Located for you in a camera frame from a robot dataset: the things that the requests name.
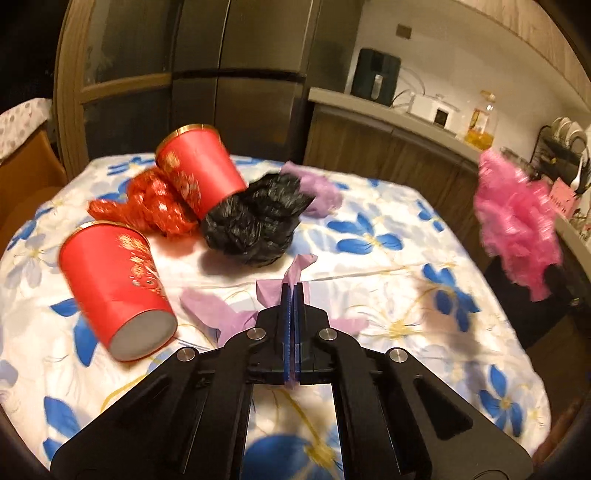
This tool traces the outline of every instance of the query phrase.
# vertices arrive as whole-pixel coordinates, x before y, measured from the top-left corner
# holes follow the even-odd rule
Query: white appliance
[[[437,125],[455,135],[459,130],[460,110],[443,101],[442,95],[434,97],[416,94],[410,100],[407,113],[430,124]]]

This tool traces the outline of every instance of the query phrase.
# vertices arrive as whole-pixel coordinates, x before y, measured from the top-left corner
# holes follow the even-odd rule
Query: countertop
[[[480,150],[458,140],[451,134],[444,132],[441,128],[429,125],[406,113],[398,113],[389,107],[353,95],[332,92],[331,90],[321,88],[311,88],[308,100],[319,105],[342,109],[401,128],[426,138],[478,164]],[[562,237],[564,243],[569,246],[585,271],[587,278],[591,281],[591,251],[589,251],[579,236],[579,233],[567,219],[558,215],[555,224],[557,233]]]
[[[408,132],[419,135],[423,138],[441,145],[464,158],[472,160],[478,165],[478,159],[481,151],[477,148],[458,140],[452,134],[443,129],[430,125],[423,120],[413,117],[407,113],[398,113],[394,109],[358,98],[346,93],[333,92],[322,88],[311,88],[308,96],[310,102],[319,105],[327,105],[334,108],[340,108],[348,112],[368,116],[375,120],[382,121],[394,127],[402,128]]]

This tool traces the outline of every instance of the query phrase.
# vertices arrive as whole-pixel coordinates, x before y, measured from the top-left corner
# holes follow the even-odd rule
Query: red cylindrical container
[[[208,125],[172,132],[156,149],[156,164],[200,220],[223,199],[246,189],[217,130]]]
[[[61,246],[59,266],[99,341],[137,360],[174,335],[177,319],[144,235],[122,223],[90,222]]]

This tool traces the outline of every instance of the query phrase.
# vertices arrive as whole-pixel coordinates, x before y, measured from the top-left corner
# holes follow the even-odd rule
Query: silver screw
[[[403,364],[408,359],[408,354],[401,348],[393,348],[390,350],[390,358],[398,364]]]
[[[177,358],[181,361],[181,362],[190,362],[191,360],[193,360],[193,358],[195,358],[195,350],[193,350],[192,348],[181,348],[178,352],[177,352]]]
[[[247,333],[250,340],[263,340],[266,334],[265,329],[259,327],[251,328]]]
[[[323,340],[334,340],[337,336],[336,330],[332,328],[323,328],[321,331],[318,332],[318,336]]]

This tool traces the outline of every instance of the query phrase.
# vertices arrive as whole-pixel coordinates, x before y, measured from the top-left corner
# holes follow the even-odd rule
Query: crumpled purple plastic
[[[343,205],[343,194],[326,177],[312,173],[310,170],[299,167],[290,161],[283,165],[280,173],[291,173],[299,177],[300,192],[314,197],[312,203],[304,211],[304,215],[314,218],[324,218]]]
[[[494,150],[482,153],[478,173],[474,210],[487,254],[500,255],[507,277],[529,287],[531,301],[544,300],[550,294],[544,270],[562,263],[548,184],[529,181]]]
[[[302,270],[316,262],[316,255],[297,255],[285,272],[282,280],[257,280],[256,299],[265,307],[270,308],[281,303],[281,288],[284,283],[293,286],[300,281]],[[302,282],[304,301],[310,300],[310,285]],[[245,310],[235,312],[230,305],[216,295],[203,293],[193,288],[185,288],[180,296],[181,305],[187,310],[197,328],[211,341],[217,338],[217,346],[225,343],[237,333],[252,328],[256,324],[258,311]],[[330,325],[337,330],[357,335],[367,327],[368,321],[363,318],[331,319]]]

